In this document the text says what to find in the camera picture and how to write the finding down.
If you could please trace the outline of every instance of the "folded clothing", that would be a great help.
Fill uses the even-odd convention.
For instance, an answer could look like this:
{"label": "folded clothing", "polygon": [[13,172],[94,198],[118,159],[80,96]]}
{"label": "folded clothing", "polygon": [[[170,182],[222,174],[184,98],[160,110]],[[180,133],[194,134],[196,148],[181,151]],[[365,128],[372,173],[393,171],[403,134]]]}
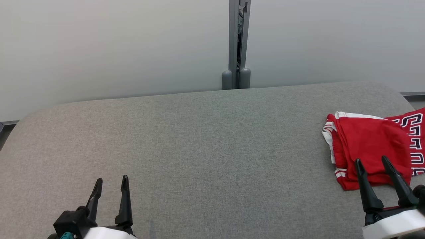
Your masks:
{"label": "folded clothing", "polygon": [[362,160],[371,185],[392,184],[381,157],[386,155],[410,184],[412,176],[425,172],[421,131],[425,108],[381,118],[336,112],[329,114],[323,136],[331,149],[335,176],[344,190],[359,188],[354,161]]}

